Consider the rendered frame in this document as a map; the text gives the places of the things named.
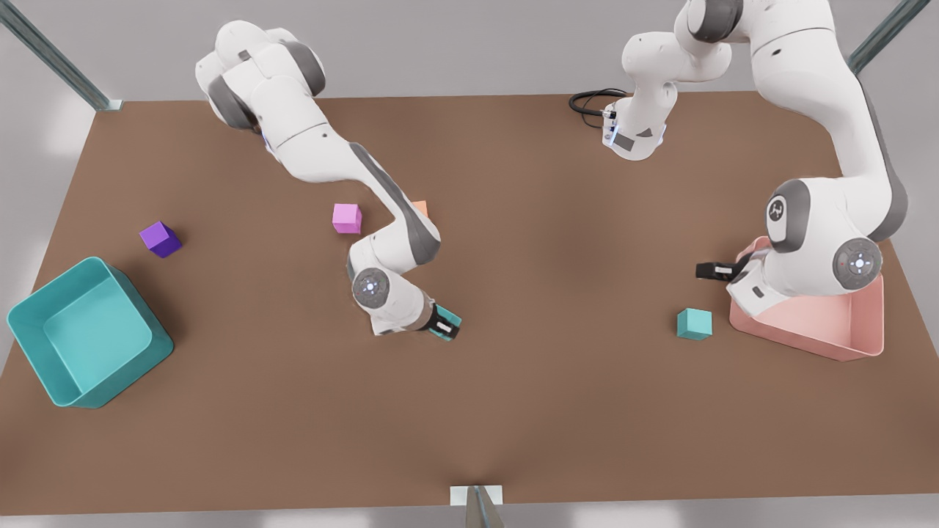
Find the silver frame post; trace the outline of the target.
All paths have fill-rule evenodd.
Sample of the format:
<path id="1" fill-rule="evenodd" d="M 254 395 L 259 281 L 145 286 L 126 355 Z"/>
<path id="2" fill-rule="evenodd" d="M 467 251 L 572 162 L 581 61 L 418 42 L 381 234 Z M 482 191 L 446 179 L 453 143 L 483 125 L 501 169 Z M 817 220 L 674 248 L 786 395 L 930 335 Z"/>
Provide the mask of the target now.
<path id="1" fill-rule="evenodd" d="M 858 76 L 932 0 L 901 0 L 848 56 L 847 64 Z"/>
<path id="2" fill-rule="evenodd" d="M 95 111 L 122 109 L 123 100 L 106 96 L 10 0 L 0 0 L 0 24 Z"/>
<path id="3" fill-rule="evenodd" d="M 505 528 L 497 511 L 497 505 L 503 504 L 502 485 L 454 485 L 450 504 L 466 508 L 465 528 Z"/>

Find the pink square bin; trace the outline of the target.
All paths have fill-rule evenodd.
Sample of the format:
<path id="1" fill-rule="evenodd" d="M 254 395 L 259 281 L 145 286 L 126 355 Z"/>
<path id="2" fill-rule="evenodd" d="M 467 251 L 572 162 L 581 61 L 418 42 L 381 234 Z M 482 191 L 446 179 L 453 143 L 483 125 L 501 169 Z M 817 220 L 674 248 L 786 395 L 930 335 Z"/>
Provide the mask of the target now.
<path id="1" fill-rule="evenodd" d="M 794 297 L 749 315 L 731 302 L 731 326 L 798 350 L 847 362 L 883 352 L 883 255 L 877 244 L 849 235 L 809 236 L 791 254 L 768 254 L 757 238 L 748 254 L 764 255 L 772 290 Z"/>

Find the purple cube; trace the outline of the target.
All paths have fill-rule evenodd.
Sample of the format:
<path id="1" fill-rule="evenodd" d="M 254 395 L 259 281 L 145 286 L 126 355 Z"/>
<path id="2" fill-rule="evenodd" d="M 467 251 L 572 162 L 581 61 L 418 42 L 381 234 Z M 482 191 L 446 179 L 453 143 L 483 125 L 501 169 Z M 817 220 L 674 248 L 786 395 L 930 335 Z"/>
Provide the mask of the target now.
<path id="1" fill-rule="evenodd" d="M 151 224 L 139 232 L 145 247 L 160 258 L 174 254 L 182 247 L 179 237 L 167 224 L 162 221 Z"/>

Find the teal square bin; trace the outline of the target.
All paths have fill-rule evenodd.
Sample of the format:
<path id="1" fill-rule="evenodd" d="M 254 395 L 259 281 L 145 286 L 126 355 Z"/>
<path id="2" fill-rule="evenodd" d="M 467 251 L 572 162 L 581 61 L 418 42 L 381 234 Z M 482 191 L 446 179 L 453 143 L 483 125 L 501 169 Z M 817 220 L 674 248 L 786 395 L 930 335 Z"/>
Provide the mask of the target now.
<path id="1" fill-rule="evenodd" d="M 100 408 L 164 361 L 174 342 L 121 270 L 88 257 L 7 314 L 51 401 Z"/>

